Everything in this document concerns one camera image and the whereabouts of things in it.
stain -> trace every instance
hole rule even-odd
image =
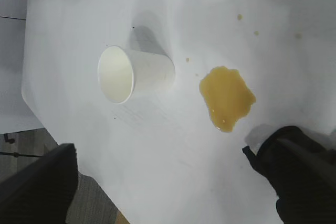
[[[199,90],[213,124],[231,132],[236,122],[250,111],[257,99],[246,86],[237,69],[216,67],[200,82]]]
[[[296,33],[295,38],[296,39],[302,39],[302,33]]]

wooden floor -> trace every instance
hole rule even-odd
[[[0,135],[0,152],[19,152],[21,154],[44,155],[57,146],[45,129],[11,133],[14,144],[5,143]],[[36,158],[11,157],[0,155],[0,182],[26,167]],[[125,224],[128,223],[113,202],[107,197],[96,181],[79,175],[78,190],[69,208],[68,224]]]

white table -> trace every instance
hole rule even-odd
[[[281,223],[241,148],[262,124],[334,129],[335,3],[28,0],[23,97],[58,143],[75,143],[80,170],[132,224]],[[97,81],[111,45],[165,51],[174,86],[113,105]],[[212,125],[198,90],[222,65],[257,97],[232,133]]]

